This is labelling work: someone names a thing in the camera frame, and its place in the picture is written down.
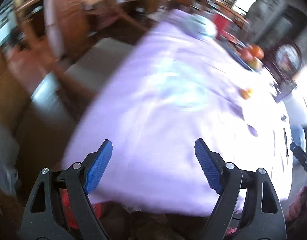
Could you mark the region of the person's right hand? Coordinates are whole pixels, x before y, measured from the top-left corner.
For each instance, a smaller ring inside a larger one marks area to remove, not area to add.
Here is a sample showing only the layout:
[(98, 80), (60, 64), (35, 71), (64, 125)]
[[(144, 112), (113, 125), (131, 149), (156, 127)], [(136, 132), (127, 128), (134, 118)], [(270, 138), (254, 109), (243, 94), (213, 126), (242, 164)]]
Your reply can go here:
[(287, 221), (292, 221), (300, 217), (305, 211), (307, 211), (307, 186), (302, 187), (296, 195), (295, 200), (289, 206), (285, 218)]

